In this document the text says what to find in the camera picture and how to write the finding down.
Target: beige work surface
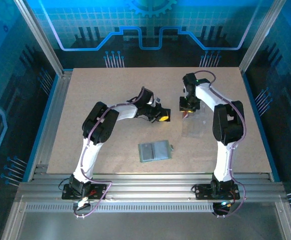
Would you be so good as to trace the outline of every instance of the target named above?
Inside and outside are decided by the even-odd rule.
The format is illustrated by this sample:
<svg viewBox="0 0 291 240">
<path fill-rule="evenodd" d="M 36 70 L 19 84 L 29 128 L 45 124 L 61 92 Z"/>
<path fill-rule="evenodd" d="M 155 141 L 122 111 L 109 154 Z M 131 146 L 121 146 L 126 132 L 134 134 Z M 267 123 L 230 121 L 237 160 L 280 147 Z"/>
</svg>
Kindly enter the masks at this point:
<svg viewBox="0 0 291 240">
<path fill-rule="evenodd" d="M 74 69 L 47 172 L 73 173 L 83 146 L 82 123 L 96 102 L 122 103 L 137 96 L 145 86 L 161 99 L 164 108 L 171 109 L 171 122 L 150 123 L 136 118 L 118 121 L 99 152 L 94 173 L 212 173 L 217 157 L 217 142 L 212 134 L 213 112 L 207 109 L 209 130 L 200 138 L 182 137 L 183 120 L 179 112 L 182 78 L 200 69 L 213 71 L 217 77 L 213 86 L 228 98 L 243 103 L 247 135 L 238 146 L 233 170 L 241 173 L 271 172 L 237 67 Z M 198 73 L 197 77 L 213 79 L 208 73 Z M 172 159 L 140 163 L 138 144 L 160 140 L 168 140 L 173 145 Z"/>
</svg>

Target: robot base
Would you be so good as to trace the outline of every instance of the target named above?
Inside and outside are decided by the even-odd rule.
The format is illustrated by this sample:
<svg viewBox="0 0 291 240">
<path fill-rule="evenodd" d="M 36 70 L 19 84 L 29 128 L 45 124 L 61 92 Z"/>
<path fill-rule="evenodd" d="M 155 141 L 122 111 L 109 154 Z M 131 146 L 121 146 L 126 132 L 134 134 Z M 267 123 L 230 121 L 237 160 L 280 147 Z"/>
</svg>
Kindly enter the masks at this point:
<svg viewBox="0 0 291 240">
<path fill-rule="evenodd" d="M 227 191 L 213 191 L 211 184 L 196 184 L 191 190 L 195 194 L 196 200 L 239 200 L 240 194 L 238 185 L 233 184 Z"/>
<path fill-rule="evenodd" d="M 99 200 L 106 189 L 107 189 L 106 184 L 90 184 L 90 191 L 89 191 L 88 198 Z M 80 196 L 78 192 L 74 191 L 69 186 L 69 184 L 65 184 L 63 186 L 63 192 L 62 192 L 61 199 L 63 199 L 63 200 L 81 200 L 82 196 Z"/>
</svg>

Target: yellow object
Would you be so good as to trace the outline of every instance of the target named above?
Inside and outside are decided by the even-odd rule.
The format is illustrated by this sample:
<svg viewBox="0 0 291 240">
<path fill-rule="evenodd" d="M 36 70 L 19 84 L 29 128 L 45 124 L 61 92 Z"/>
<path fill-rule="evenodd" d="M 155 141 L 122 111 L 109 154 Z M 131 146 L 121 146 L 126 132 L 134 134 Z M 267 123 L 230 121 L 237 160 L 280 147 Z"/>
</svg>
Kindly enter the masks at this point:
<svg viewBox="0 0 291 240">
<path fill-rule="evenodd" d="M 164 122 L 169 119 L 169 116 L 163 116 L 159 119 L 159 122 Z"/>
</svg>

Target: white robotic arm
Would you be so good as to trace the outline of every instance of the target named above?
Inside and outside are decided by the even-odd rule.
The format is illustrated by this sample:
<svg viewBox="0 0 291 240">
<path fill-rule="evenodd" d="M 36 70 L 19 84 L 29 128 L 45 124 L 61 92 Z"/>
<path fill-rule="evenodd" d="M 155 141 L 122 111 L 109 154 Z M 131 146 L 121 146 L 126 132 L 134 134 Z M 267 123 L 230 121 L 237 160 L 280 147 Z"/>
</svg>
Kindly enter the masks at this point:
<svg viewBox="0 0 291 240">
<path fill-rule="evenodd" d="M 230 99 L 224 97 L 221 93 L 214 89 L 223 99 Z M 195 96 L 202 100 L 212 111 L 215 111 L 217 105 L 227 105 L 227 103 L 217 97 L 209 88 L 209 83 L 202 83 L 195 87 Z M 231 180 L 230 176 L 230 150 L 235 142 L 229 142 L 224 145 L 221 141 L 217 141 L 217 158 L 216 166 L 214 169 L 214 176 L 220 182 L 226 182 Z"/>
<path fill-rule="evenodd" d="M 122 119 L 133 119 L 138 111 L 138 108 L 133 105 L 122 105 L 113 108 L 115 111 L 119 112 L 119 115 L 116 121 L 120 121 Z M 80 181 L 81 183 L 87 183 L 89 180 L 82 174 L 81 169 L 84 171 L 85 175 L 92 179 L 93 178 L 93 168 L 96 163 L 96 159 L 98 153 L 103 146 L 103 142 L 97 143 L 96 145 L 92 144 L 92 142 L 88 145 L 88 138 L 83 139 L 83 147 L 81 151 L 81 155 L 79 158 L 79 162 L 76 166 L 76 169 L 73 173 L 74 177 Z"/>
<path fill-rule="evenodd" d="M 211 185 L 215 192 L 220 189 L 232 189 L 231 161 L 235 154 L 234 145 L 243 135 L 243 124 L 227 103 L 232 103 L 242 114 L 240 101 L 231 101 L 212 86 L 207 79 L 197 79 L 194 73 L 183 77 L 184 97 L 180 97 L 180 111 L 194 112 L 200 109 L 203 101 L 213 111 L 212 133 L 217 141 L 217 159 Z"/>
<path fill-rule="evenodd" d="M 77 167 L 69 178 L 71 190 L 76 195 L 87 197 L 98 153 L 109 139 L 117 121 L 143 115 L 151 123 L 169 122 L 170 112 L 170 109 L 162 108 L 160 99 L 144 87 L 138 97 L 133 97 L 126 103 L 108 106 L 97 102 L 82 125 L 83 147 Z"/>
</svg>

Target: vent grille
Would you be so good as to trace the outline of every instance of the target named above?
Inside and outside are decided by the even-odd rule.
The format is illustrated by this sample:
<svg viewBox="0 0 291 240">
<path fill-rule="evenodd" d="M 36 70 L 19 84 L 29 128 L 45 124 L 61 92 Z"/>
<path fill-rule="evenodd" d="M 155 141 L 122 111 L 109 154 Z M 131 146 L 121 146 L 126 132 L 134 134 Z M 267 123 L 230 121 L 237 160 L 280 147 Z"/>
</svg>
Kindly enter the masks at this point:
<svg viewBox="0 0 291 240">
<path fill-rule="evenodd" d="M 92 203 L 91 208 L 94 208 L 96 204 Z M 73 203 L 29 203 L 26 211 L 68 213 L 73 211 Z M 213 211 L 213 204 L 210 202 L 102 202 L 96 209 L 99 213 L 211 213 Z"/>
</svg>

